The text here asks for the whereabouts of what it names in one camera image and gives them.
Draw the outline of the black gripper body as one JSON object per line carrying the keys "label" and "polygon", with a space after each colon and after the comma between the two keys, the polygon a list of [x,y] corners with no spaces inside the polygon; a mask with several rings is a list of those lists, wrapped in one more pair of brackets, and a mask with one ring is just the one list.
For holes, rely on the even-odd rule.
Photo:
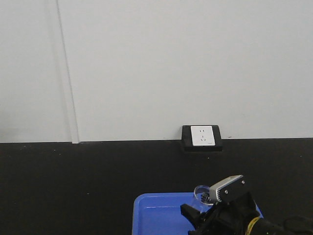
{"label": "black gripper body", "polygon": [[260,213],[250,190],[239,198],[223,203],[213,203],[201,212],[200,224],[192,224],[189,235],[250,235],[260,221]]}

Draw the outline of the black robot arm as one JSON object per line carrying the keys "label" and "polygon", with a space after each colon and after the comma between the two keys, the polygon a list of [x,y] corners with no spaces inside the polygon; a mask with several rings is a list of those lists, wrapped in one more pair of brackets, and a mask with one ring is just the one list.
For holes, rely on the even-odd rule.
{"label": "black robot arm", "polygon": [[311,235],[313,219],[292,216],[277,225],[261,217],[250,192],[232,197],[226,190],[221,201],[206,212],[188,204],[180,206],[181,214],[193,225],[189,235]]}

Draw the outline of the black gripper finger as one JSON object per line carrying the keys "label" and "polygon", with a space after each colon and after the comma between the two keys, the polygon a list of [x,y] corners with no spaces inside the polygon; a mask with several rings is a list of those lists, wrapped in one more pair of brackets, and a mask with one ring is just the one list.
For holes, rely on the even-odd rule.
{"label": "black gripper finger", "polygon": [[183,215],[191,224],[200,224],[201,212],[188,204],[182,204],[180,206],[180,213]]}
{"label": "black gripper finger", "polygon": [[209,193],[203,192],[201,194],[201,202],[202,203],[210,203],[210,195],[209,195]]}

